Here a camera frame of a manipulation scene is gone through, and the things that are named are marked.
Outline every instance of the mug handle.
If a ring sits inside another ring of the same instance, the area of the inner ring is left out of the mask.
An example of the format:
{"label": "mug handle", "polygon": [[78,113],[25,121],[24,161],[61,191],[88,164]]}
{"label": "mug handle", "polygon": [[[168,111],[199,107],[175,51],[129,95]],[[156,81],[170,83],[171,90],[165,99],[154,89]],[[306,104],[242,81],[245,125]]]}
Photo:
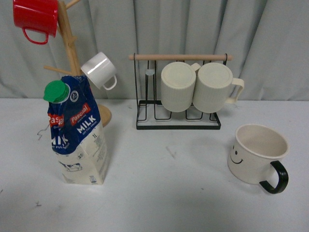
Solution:
{"label": "mug handle", "polygon": [[285,169],[285,167],[280,163],[280,161],[273,161],[270,163],[277,171],[278,176],[279,176],[279,181],[277,186],[274,188],[272,187],[268,181],[261,181],[260,185],[269,193],[271,194],[276,194],[280,193],[283,190],[285,190],[286,186],[288,185],[289,181],[289,175]]}
{"label": "mug handle", "polygon": [[194,63],[191,65],[191,68],[196,72],[201,68],[201,66],[198,63]]}
{"label": "mug handle", "polygon": [[31,29],[31,30],[34,30],[32,28],[22,28],[23,30],[23,33],[24,33],[24,36],[31,42],[31,43],[34,43],[34,44],[39,44],[39,45],[44,45],[48,42],[48,33],[44,32],[45,33],[45,41],[44,42],[37,42],[37,41],[34,41],[32,40],[31,38],[29,38],[29,36],[27,35],[26,33],[26,29]]}
{"label": "mug handle", "polygon": [[235,103],[235,102],[237,102],[237,99],[238,99],[240,93],[243,91],[243,88],[245,87],[244,81],[242,79],[239,79],[239,78],[233,78],[232,85],[239,86],[237,95],[236,95],[236,97],[226,99],[225,103]]}
{"label": "mug handle", "polygon": [[111,89],[114,88],[114,87],[116,86],[116,84],[117,84],[116,75],[114,75],[114,80],[115,80],[115,82],[114,82],[114,84],[113,84],[111,87],[107,88],[105,85],[103,85],[103,87],[104,87],[106,90],[111,90]]}

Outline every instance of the wooden mug tree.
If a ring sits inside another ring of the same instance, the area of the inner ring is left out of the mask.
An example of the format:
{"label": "wooden mug tree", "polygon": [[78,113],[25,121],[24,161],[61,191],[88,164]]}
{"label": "wooden mug tree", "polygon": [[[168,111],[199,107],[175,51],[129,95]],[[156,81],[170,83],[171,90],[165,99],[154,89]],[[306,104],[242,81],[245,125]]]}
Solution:
{"label": "wooden mug tree", "polygon": [[[73,36],[72,34],[69,17],[67,14],[67,10],[73,5],[75,5],[76,3],[78,3],[79,1],[80,0],[72,0],[68,4],[65,4],[64,1],[58,1],[57,31],[62,37],[63,44],[66,49],[67,57],[70,63],[71,71],[66,71],[63,69],[58,69],[58,68],[54,68],[54,67],[46,66],[46,65],[44,66],[45,69],[52,70],[52,71],[59,72],[59,73],[64,73],[67,75],[72,75],[72,76],[82,75],[81,66],[78,61],[76,47],[74,44],[74,42],[77,40],[77,37]],[[110,122],[112,114],[110,110],[103,105],[98,105],[98,109],[100,112],[102,124],[103,126],[106,126]]]}

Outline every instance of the red mug handle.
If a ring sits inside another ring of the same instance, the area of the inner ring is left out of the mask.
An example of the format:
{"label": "red mug handle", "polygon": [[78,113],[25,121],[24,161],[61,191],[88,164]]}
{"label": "red mug handle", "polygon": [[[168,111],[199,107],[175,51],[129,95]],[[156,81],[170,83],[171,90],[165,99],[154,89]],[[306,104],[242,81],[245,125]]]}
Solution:
{"label": "red mug handle", "polygon": [[44,32],[44,33],[45,33],[45,41],[44,41],[44,42],[37,42],[37,41],[34,41],[34,40],[32,40],[31,38],[29,38],[29,36],[28,36],[27,33],[26,33],[26,29],[32,29],[32,28],[22,28],[23,33],[24,33],[24,36],[25,36],[31,43],[39,44],[39,45],[47,44],[47,42],[48,42],[48,33]]}

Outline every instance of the red mug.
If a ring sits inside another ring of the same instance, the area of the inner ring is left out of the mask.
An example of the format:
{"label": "red mug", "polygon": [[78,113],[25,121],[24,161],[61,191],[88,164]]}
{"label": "red mug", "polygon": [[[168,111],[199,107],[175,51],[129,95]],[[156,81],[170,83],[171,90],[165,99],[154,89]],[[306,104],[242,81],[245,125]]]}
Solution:
{"label": "red mug", "polygon": [[[57,0],[13,0],[15,26],[21,28],[25,37],[34,44],[46,44],[48,35],[56,36],[58,1]],[[26,30],[45,34],[45,41],[34,41]]]}

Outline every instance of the smiley face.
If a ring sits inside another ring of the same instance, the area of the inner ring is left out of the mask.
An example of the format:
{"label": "smiley face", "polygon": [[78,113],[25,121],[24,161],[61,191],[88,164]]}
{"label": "smiley face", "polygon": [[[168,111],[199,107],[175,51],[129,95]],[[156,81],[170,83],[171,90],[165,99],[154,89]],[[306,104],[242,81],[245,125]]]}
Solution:
{"label": "smiley face", "polygon": [[240,163],[242,163],[243,162],[243,159],[241,159],[239,162],[237,162],[237,161],[234,161],[233,159],[232,159],[232,154],[235,154],[235,160],[237,160],[237,159],[239,159],[239,158],[237,158],[237,154],[238,154],[238,152],[235,150],[235,152],[231,152],[231,154],[230,154],[230,158],[231,158],[231,160],[232,160],[232,162],[234,163],[234,164],[240,164]]}

